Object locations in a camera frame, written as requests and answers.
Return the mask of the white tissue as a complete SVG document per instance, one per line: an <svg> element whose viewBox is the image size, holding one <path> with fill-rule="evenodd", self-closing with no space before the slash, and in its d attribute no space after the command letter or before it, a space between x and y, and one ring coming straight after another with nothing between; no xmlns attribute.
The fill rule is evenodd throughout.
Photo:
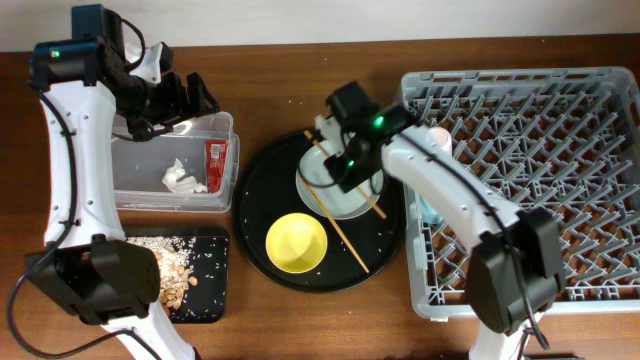
<svg viewBox="0 0 640 360"><path fill-rule="evenodd" d="M198 182L194 176L187 176L182 162L175 159L174 164L170 166L161 182L171 193L190 194L190 193L206 193L207 187Z"/></svg>

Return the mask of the blue cup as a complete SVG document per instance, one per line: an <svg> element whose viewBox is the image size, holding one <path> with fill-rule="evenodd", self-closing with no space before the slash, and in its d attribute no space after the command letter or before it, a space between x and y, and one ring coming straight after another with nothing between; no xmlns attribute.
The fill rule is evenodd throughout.
<svg viewBox="0 0 640 360"><path fill-rule="evenodd" d="M442 216L425 198L420 198L420 205L421 218L425 225L438 225L442 222Z"/></svg>

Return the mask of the pink cup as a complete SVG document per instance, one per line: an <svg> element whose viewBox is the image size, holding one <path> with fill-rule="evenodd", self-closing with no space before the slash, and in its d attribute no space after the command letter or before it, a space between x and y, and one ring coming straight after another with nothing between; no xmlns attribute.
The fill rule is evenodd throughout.
<svg viewBox="0 0 640 360"><path fill-rule="evenodd" d="M432 127L430 134L436 140L441 150L451 156L453 147L451 134L442 127Z"/></svg>

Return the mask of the red snack wrapper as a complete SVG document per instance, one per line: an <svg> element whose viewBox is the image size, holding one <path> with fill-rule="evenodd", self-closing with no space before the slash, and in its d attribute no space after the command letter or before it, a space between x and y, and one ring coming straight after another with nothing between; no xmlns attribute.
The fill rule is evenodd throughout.
<svg viewBox="0 0 640 360"><path fill-rule="evenodd" d="M227 140L213 139L205 144L206 186L209 193L216 193L222 187L229 143Z"/></svg>

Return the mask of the food scraps and rice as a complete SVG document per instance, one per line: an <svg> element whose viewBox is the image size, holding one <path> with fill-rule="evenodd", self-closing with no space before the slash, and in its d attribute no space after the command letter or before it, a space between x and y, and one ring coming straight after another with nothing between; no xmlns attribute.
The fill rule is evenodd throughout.
<svg viewBox="0 0 640 360"><path fill-rule="evenodd" d="M178 310L191 287L197 285L193 275L193 247L178 236L129 237L127 242L151 250L160 271L159 302L166 311Z"/></svg>

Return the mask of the yellow bowl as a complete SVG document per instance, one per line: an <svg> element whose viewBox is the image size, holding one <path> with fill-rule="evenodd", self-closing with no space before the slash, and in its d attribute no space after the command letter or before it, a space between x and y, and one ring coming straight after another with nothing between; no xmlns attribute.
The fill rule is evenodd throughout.
<svg viewBox="0 0 640 360"><path fill-rule="evenodd" d="M276 268L289 274L302 274L322 262L328 249L328 236L316 218L304 213L290 213L270 226L265 249Z"/></svg>

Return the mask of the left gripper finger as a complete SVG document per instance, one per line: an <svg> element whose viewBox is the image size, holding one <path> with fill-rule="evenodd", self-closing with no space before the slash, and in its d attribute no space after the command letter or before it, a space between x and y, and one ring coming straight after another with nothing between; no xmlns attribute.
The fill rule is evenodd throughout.
<svg viewBox="0 0 640 360"><path fill-rule="evenodd" d="M220 105L209 92L202 77L194 72L187 76L187 95L189 111L193 116L215 114L220 111Z"/></svg>
<svg viewBox="0 0 640 360"><path fill-rule="evenodd" d="M164 119L173 120L181 116L186 107L186 91L180 77L173 72L162 76L160 83L161 102L164 106Z"/></svg>

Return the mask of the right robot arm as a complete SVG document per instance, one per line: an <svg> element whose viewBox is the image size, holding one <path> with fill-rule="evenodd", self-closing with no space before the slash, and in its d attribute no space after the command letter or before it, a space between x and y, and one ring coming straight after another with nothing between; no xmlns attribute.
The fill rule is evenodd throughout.
<svg viewBox="0 0 640 360"><path fill-rule="evenodd" d="M531 338L549 349L538 322L566 276L547 210L524 210L488 187L401 105L336 110L314 126L338 152L326 167L344 191L384 171L425 198L469 251L465 297L480 320L469 358L522 359Z"/></svg>

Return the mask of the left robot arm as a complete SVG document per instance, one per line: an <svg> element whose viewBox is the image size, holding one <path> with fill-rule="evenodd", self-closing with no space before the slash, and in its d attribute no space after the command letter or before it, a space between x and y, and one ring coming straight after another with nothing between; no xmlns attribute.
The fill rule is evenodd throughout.
<svg viewBox="0 0 640 360"><path fill-rule="evenodd" d="M45 248L28 256L23 280L138 359L198 355L160 303L155 256L125 239L110 150L116 116L135 140L148 141L217 109L201 78L180 79L172 60L164 43L135 47L94 35L40 43L30 62L49 132L51 210Z"/></svg>

